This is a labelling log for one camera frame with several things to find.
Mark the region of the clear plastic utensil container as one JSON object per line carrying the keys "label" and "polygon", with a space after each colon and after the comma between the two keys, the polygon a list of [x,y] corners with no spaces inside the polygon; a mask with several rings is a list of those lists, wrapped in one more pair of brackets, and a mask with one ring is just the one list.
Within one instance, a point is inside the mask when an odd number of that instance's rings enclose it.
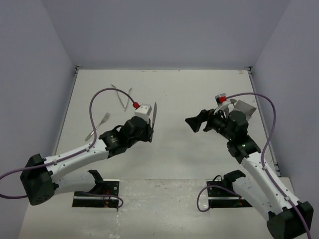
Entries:
{"label": "clear plastic utensil container", "polygon": [[241,111],[246,116],[246,120],[249,121],[257,108],[242,100],[238,100],[235,104],[234,109],[237,111]]}

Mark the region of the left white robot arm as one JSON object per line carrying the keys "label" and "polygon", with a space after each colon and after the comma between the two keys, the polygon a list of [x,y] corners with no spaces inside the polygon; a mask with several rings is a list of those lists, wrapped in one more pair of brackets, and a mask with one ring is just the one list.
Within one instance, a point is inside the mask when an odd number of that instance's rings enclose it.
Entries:
{"label": "left white robot arm", "polygon": [[40,205],[57,194],[80,191],[97,196],[103,192],[103,179],[97,170],[76,175],[75,171],[94,162],[123,154],[137,142],[151,142],[154,122],[134,116],[124,125],[101,134],[91,143],[67,153],[29,158],[20,180],[32,206]]}

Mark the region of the short steel knife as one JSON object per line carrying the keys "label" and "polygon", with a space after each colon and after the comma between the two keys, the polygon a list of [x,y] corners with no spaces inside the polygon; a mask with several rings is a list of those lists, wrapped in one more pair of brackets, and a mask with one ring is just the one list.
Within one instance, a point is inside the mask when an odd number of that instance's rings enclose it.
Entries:
{"label": "short steel knife", "polygon": [[152,129],[154,129],[155,122],[156,122],[156,116],[157,116],[157,103],[155,102],[154,108],[153,108],[153,117],[152,117]]}

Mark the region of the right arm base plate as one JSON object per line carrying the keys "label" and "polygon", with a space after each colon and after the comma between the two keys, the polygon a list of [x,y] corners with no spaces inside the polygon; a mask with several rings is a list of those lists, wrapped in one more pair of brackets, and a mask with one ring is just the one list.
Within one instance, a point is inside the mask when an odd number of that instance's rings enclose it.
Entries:
{"label": "right arm base plate", "polygon": [[209,206],[213,208],[251,208],[252,206],[244,199],[239,198],[220,188],[207,189]]}

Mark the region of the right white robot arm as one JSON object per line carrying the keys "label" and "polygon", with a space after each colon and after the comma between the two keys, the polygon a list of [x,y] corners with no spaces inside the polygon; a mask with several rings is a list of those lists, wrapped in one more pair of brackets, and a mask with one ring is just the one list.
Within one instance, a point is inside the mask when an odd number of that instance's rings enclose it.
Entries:
{"label": "right white robot arm", "polygon": [[244,113],[232,111],[226,117],[223,111],[202,110],[185,122],[193,132],[198,132],[205,122],[204,132],[213,129],[228,140],[229,153],[254,181],[239,170],[233,171],[224,175],[223,192],[244,198],[266,220],[273,238],[294,239],[303,234],[311,237],[313,207],[309,202],[301,202],[266,163],[260,148],[248,135],[249,124]]}

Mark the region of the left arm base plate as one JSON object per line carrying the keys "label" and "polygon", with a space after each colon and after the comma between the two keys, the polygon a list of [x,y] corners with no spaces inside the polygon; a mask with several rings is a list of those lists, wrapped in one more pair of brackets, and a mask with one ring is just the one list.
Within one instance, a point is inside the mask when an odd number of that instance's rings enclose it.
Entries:
{"label": "left arm base plate", "polygon": [[102,185],[94,187],[87,193],[75,192],[72,207],[118,209],[122,203],[119,199],[119,187],[119,179],[104,179]]}

